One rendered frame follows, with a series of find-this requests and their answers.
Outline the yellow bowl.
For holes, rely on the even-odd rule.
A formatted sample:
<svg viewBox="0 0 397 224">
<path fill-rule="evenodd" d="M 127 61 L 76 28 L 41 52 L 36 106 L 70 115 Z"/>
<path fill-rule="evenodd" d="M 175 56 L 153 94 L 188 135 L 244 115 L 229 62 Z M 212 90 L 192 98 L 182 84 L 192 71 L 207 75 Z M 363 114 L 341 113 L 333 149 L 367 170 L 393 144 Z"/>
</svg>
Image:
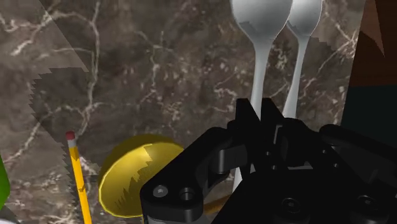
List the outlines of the yellow bowl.
<svg viewBox="0 0 397 224">
<path fill-rule="evenodd" d="M 115 146 L 98 176 L 103 210 L 121 218 L 142 216 L 142 186 L 182 151 L 171 138 L 156 134 L 132 136 Z"/>
</svg>

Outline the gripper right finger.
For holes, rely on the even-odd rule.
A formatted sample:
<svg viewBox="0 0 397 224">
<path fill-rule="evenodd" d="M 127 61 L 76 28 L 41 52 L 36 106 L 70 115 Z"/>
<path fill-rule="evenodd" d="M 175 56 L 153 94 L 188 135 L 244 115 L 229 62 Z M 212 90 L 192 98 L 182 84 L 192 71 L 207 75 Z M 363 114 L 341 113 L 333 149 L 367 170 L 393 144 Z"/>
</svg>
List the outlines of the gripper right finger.
<svg viewBox="0 0 397 224">
<path fill-rule="evenodd" d="M 396 147 L 334 124 L 316 132 L 299 119 L 283 117 L 270 98 L 261 100 L 261 122 L 288 167 L 308 162 L 315 169 L 356 177 L 384 193 L 397 194 Z"/>
</svg>

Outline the green rounded object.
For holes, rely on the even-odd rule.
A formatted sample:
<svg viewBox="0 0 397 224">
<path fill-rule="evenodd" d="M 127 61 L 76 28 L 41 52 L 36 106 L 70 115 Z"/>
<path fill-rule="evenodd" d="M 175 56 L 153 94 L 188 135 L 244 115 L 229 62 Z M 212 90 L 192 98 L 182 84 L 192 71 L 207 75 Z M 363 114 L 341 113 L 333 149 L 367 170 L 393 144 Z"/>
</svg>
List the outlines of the green rounded object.
<svg viewBox="0 0 397 224">
<path fill-rule="evenodd" d="M 8 179 L 8 175 L 3 160 L 0 156 L 0 210 L 4 206 L 4 203 L 7 201 L 9 196 L 10 196 L 10 181 Z"/>
</svg>

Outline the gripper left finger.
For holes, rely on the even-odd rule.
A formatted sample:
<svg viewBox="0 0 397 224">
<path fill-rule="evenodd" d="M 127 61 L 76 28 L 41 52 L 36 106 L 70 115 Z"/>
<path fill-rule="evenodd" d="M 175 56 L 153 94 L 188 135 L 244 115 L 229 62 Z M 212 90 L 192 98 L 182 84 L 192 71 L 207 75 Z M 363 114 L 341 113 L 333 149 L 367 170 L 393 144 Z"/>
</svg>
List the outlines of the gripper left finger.
<svg viewBox="0 0 397 224">
<path fill-rule="evenodd" d="M 140 191 L 144 224 L 210 224 L 204 199 L 234 168 L 251 169 L 249 131 L 260 121 L 238 99 L 226 128 L 211 127 L 154 175 Z"/>
</svg>

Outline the small white spoon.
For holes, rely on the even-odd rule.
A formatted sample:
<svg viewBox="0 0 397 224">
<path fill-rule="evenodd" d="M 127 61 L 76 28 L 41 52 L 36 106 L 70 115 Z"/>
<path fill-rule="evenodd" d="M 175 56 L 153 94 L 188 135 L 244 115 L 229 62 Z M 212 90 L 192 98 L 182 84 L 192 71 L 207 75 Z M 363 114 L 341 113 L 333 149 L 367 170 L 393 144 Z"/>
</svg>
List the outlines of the small white spoon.
<svg viewBox="0 0 397 224">
<path fill-rule="evenodd" d="M 284 117 L 296 118 L 303 59 L 309 39 L 321 18 L 322 7 L 323 0 L 293 0 L 286 25 L 297 40 L 298 52 L 293 79 L 282 112 Z"/>
</svg>

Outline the large white spoon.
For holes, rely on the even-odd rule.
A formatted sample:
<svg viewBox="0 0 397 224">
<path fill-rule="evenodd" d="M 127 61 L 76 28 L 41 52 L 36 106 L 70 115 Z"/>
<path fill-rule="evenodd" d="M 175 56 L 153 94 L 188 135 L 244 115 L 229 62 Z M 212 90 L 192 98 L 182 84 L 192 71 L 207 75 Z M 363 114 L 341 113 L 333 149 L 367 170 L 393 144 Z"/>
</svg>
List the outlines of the large white spoon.
<svg viewBox="0 0 397 224">
<path fill-rule="evenodd" d="M 293 0 L 230 0 L 233 17 L 255 51 L 250 103 L 258 118 L 269 53 L 288 20 L 292 4 Z"/>
</svg>

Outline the yellow pencil with red eraser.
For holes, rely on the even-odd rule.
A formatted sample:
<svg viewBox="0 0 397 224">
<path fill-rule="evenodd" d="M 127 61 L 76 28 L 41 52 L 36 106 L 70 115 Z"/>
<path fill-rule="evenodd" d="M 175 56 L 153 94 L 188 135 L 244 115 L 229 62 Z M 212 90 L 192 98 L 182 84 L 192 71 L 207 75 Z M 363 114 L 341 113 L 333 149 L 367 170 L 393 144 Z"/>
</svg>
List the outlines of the yellow pencil with red eraser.
<svg viewBox="0 0 397 224">
<path fill-rule="evenodd" d="M 86 191 L 85 181 L 84 181 L 83 173 L 82 173 L 82 169 L 81 169 L 80 156 L 79 156 L 78 147 L 76 144 L 75 133 L 73 131 L 67 131 L 66 139 L 67 139 L 67 145 L 69 148 L 69 155 L 71 158 L 71 164 L 72 164 L 72 168 L 73 168 L 74 179 L 76 182 L 78 197 L 80 200 L 83 221 L 84 221 L 84 224 L 92 224 L 92 217 L 90 214 L 89 203 L 88 203 L 88 198 L 87 198 L 87 191 Z"/>
</svg>

